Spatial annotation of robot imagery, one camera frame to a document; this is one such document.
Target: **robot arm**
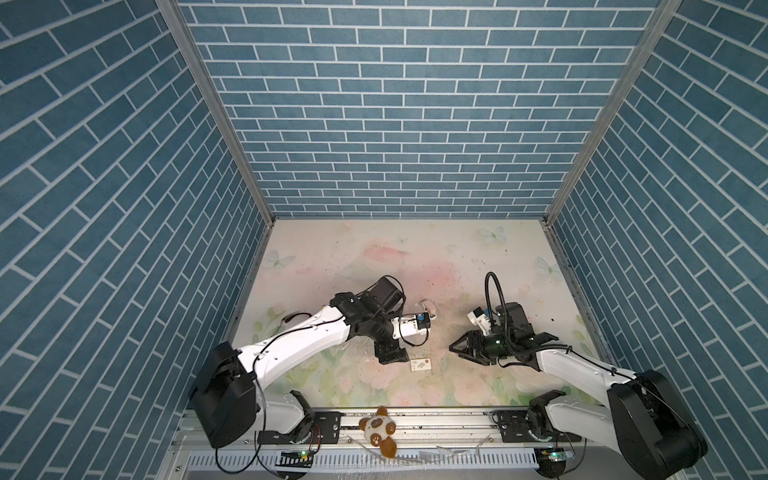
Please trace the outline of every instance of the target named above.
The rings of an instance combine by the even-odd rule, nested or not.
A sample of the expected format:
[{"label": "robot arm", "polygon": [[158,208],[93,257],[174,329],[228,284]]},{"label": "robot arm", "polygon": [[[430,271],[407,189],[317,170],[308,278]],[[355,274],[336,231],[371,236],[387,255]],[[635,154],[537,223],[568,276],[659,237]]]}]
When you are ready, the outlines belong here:
[{"label": "robot arm", "polygon": [[564,392],[531,401],[528,419],[536,436],[573,432],[621,453],[647,480],[664,480],[693,466],[707,453],[677,389],[653,370],[635,373],[571,350],[536,353],[542,372],[588,393],[601,406],[579,402]]},{"label": "robot arm", "polygon": [[[284,421],[272,424],[275,430],[288,433],[300,428],[302,417],[312,415],[300,394],[292,392],[295,398],[265,396],[264,401],[257,400],[254,380],[265,389],[289,369],[328,347],[354,336],[368,336],[373,339],[380,363],[409,361],[399,340],[426,336],[435,315],[424,312],[403,316],[404,303],[404,292],[382,277],[357,295],[337,293],[318,313],[269,339],[237,350],[228,342],[216,346],[190,391],[190,400],[211,446],[221,448],[238,439],[256,421],[262,409],[259,403],[264,401],[268,406],[283,406],[287,412]],[[300,430],[296,434],[302,437]]]},{"label": "robot arm", "polygon": [[[495,281],[499,302],[491,311],[488,281]],[[470,330],[449,349],[463,359],[502,366],[528,366],[563,379],[602,405],[595,406],[547,392],[531,400],[528,426],[543,439],[557,432],[573,432],[621,453],[647,480],[663,480],[693,466],[707,453],[707,442],[674,385],[653,370],[642,373],[619,369],[553,343],[549,333],[534,333],[518,303],[505,303],[493,272],[485,277],[487,310],[468,314],[479,329]]]},{"label": "robot arm", "polygon": [[277,377],[304,360],[347,341],[349,325],[344,319],[336,307],[324,306],[318,313],[283,334],[240,347],[237,359],[246,373],[252,373],[255,364],[255,376],[261,388],[265,389]]}]

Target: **black cable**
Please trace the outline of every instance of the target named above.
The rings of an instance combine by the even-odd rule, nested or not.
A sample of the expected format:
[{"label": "black cable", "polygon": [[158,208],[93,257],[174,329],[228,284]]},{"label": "black cable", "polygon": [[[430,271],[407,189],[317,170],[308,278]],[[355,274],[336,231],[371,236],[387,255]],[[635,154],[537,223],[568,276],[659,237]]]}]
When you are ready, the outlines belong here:
[{"label": "black cable", "polygon": [[[257,376],[257,374],[256,374],[256,361],[259,359],[259,357],[261,356],[261,354],[262,354],[262,353],[264,353],[264,352],[266,352],[266,349],[267,349],[267,348],[269,348],[269,347],[270,347],[270,345],[272,345],[272,343],[274,343],[274,341],[275,341],[275,340],[277,340],[277,339],[279,339],[280,337],[282,337],[282,336],[285,336],[285,335],[288,335],[289,333],[292,333],[292,332],[300,332],[301,330],[312,329],[312,328],[315,328],[315,327],[317,327],[317,326],[322,326],[322,325],[327,325],[327,324],[329,324],[329,323],[338,322],[338,321],[339,321],[339,320],[341,320],[342,318],[344,318],[344,316],[340,316],[339,318],[337,318],[337,319],[334,319],[334,320],[328,320],[327,322],[314,323],[313,325],[307,325],[307,326],[302,326],[302,327],[300,327],[300,328],[295,328],[295,329],[291,329],[291,330],[286,330],[285,332],[282,332],[282,333],[280,333],[279,335],[276,335],[274,338],[272,338],[272,339],[271,339],[271,340],[270,340],[270,341],[269,341],[269,342],[268,342],[268,343],[267,343],[267,344],[264,346],[264,348],[262,348],[262,349],[261,349],[261,351],[260,351],[260,352],[259,352],[259,353],[258,353],[258,354],[257,354],[257,355],[254,357],[254,358],[253,358],[253,365],[251,366],[251,371],[253,372],[253,381],[256,383],[256,387],[259,389],[259,393],[261,394],[261,399],[262,399],[262,402],[263,402],[263,405],[264,405],[264,408],[263,408],[264,412],[263,412],[263,414],[262,414],[262,420],[263,420],[263,421],[262,421],[262,427],[261,427],[261,431],[262,431],[262,432],[265,432],[265,431],[266,431],[266,397],[264,396],[264,390],[261,388],[261,383],[259,383],[259,378],[258,378],[258,376]],[[224,467],[222,467],[222,466],[221,466],[221,464],[219,463],[219,449],[215,449],[214,457],[215,457],[215,459],[216,459],[216,467],[218,467],[218,468],[219,468],[219,470],[221,470],[221,471],[222,471],[222,472],[224,472],[224,473],[227,473],[227,474],[229,474],[229,475],[236,475],[236,474],[238,474],[238,473],[242,473],[242,472],[245,472],[245,471],[246,471],[246,470],[247,470],[247,469],[248,469],[248,468],[249,468],[251,465],[253,465],[253,462],[254,462],[254,461],[258,461],[258,462],[259,462],[259,465],[261,465],[261,466],[262,466],[262,468],[264,468],[265,470],[267,470],[269,473],[271,473],[272,475],[275,475],[277,478],[283,478],[283,477],[282,477],[280,474],[278,474],[277,472],[274,472],[274,471],[270,470],[269,468],[267,468],[267,466],[266,466],[266,465],[264,465],[264,464],[261,462],[261,458],[259,458],[259,452],[261,451],[261,445],[262,445],[262,444],[261,444],[261,443],[259,443],[259,442],[257,442],[257,433],[258,433],[257,431],[254,431],[254,432],[253,432],[253,444],[254,444],[254,452],[253,452],[253,457],[252,457],[252,459],[251,459],[251,460],[249,460],[249,462],[248,462],[248,463],[247,463],[247,464],[246,464],[244,467],[242,467],[240,470],[236,470],[236,471],[233,471],[233,470],[226,470],[226,469],[225,469]]]},{"label": "black cable", "polygon": [[509,362],[502,365],[501,363],[498,364],[498,366],[502,367],[503,369],[507,368],[508,366],[528,366],[527,363],[523,362]]},{"label": "black cable", "polygon": [[285,315],[285,316],[283,317],[283,319],[282,319],[282,320],[280,320],[280,322],[281,322],[281,323],[288,323],[288,322],[290,322],[291,320],[293,320],[293,319],[295,319],[296,317],[298,317],[299,315],[306,315],[306,316],[308,316],[308,317],[310,317],[310,318],[312,317],[312,313],[308,313],[308,312],[294,312],[294,313],[289,313],[288,315]]},{"label": "black cable", "polygon": [[[571,437],[570,437],[570,436],[568,436],[568,433],[565,433],[565,436],[566,436],[566,437],[568,437],[568,443],[569,443],[569,444],[571,444],[571,451],[574,453],[574,456],[576,456],[576,450],[574,450],[574,444],[571,442]],[[566,470],[565,472],[562,472],[562,473],[561,473],[561,474],[558,476],[558,480],[559,480],[559,478],[560,478],[561,476],[563,476],[563,475],[565,475],[565,474],[567,474],[567,473],[571,473],[571,472],[573,472],[573,471],[574,471],[576,468],[579,468],[579,467],[581,466],[581,464],[584,462],[584,458],[586,458],[586,456],[587,456],[587,437],[584,437],[584,448],[583,448],[583,449],[582,449],[582,451],[581,451],[581,458],[578,460],[578,463],[576,464],[576,466],[575,466],[575,467],[573,467],[573,468],[571,468],[571,469],[569,469],[569,470]]]},{"label": "black cable", "polygon": [[402,336],[402,329],[400,328],[400,319],[397,319],[397,330],[400,333],[400,338],[402,339],[402,341],[405,342],[405,343],[408,343],[410,346],[422,346],[425,343],[427,343],[427,340],[429,340],[429,329],[427,329],[427,334],[424,337],[424,341],[423,342],[419,343],[418,345],[415,344],[415,343],[410,343],[408,340],[406,340],[406,338],[404,336]]}]

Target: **stuffed toy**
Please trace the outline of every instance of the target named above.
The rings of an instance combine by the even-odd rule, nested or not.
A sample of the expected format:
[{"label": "stuffed toy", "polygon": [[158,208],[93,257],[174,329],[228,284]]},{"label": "stuffed toy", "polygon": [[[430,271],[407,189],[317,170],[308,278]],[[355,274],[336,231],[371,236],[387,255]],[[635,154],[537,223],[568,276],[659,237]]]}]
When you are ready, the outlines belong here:
[{"label": "stuffed toy", "polygon": [[395,423],[389,418],[385,407],[379,407],[376,415],[360,420],[360,429],[365,432],[366,440],[379,447],[386,458],[395,458],[397,444],[390,436],[395,433]]}]

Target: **small card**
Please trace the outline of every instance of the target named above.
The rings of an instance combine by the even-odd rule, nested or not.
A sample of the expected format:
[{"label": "small card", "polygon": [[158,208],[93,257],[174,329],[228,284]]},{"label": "small card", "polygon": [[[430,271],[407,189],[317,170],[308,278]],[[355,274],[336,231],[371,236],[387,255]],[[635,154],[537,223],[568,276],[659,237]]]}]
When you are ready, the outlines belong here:
[{"label": "small card", "polygon": [[419,370],[431,370],[432,362],[429,359],[415,359],[411,360],[411,370],[417,372]]}]

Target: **black bracket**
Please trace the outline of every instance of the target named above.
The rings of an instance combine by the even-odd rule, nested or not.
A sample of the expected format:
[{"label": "black bracket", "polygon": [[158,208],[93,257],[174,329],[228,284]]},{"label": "black bracket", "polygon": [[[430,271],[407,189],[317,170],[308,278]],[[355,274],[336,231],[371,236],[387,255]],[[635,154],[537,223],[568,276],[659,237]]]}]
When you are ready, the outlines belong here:
[{"label": "black bracket", "polygon": [[[491,418],[493,422],[498,425],[498,430],[502,434],[502,442],[504,443],[520,443],[520,442],[540,442],[551,443],[555,442],[553,438],[551,441],[542,441],[531,435],[531,427],[528,422],[528,409],[504,409],[494,410],[491,412]],[[581,441],[581,437],[574,433],[556,432],[558,434],[557,442],[561,444],[568,444],[568,437],[570,437],[571,443]]]},{"label": "black bracket", "polygon": [[[315,412],[315,419],[312,428],[317,425],[320,427],[321,441],[327,445],[339,443],[339,432],[341,431],[341,412]],[[259,432],[259,443],[264,445],[295,445],[303,439],[295,439],[290,433],[283,434],[266,430]]]}]

